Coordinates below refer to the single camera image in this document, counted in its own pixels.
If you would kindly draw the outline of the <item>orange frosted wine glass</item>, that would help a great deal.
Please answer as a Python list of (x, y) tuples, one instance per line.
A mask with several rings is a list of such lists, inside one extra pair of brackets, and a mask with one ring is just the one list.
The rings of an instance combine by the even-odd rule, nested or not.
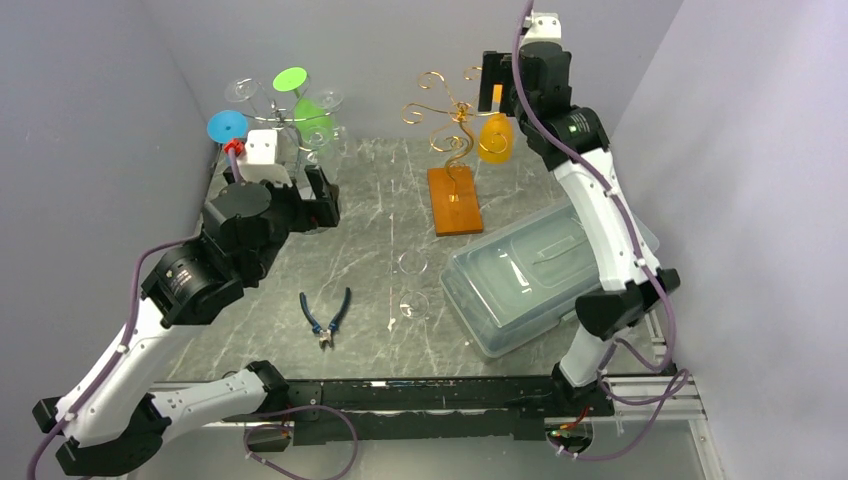
[(502, 113), (500, 102), (503, 86), (495, 84), (492, 91), (492, 111), (486, 112), (485, 123), (480, 131), (477, 151), (480, 159), (488, 164), (507, 163), (512, 156), (514, 132), (509, 118)]

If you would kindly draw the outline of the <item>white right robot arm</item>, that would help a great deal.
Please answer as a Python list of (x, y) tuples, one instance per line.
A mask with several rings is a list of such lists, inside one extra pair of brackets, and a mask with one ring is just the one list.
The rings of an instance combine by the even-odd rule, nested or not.
[(552, 371), (551, 401), (574, 415), (602, 389), (624, 331), (657, 304), (671, 307), (678, 272), (661, 267), (620, 190), (608, 135), (597, 113), (571, 100), (571, 55), (548, 41), (512, 52), (486, 51), (478, 109), (513, 117), (528, 146), (570, 199), (595, 255), (600, 287), (575, 303), (579, 326)]

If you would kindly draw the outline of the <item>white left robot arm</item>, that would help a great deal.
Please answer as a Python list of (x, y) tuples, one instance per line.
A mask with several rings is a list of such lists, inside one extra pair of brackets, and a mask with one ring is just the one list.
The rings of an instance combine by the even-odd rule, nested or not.
[(202, 210), (199, 232), (159, 247), (160, 260), (135, 277), (130, 315), (92, 369), (67, 394), (36, 403), (34, 418), (68, 476), (119, 477), (169, 441), (235, 416), (279, 417), (289, 386), (269, 361), (218, 381), (152, 391), (171, 359), (229, 305), (267, 276), (293, 233), (336, 227), (339, 189), (318, 166), (314, 195), (268, 180), (233, 181)]

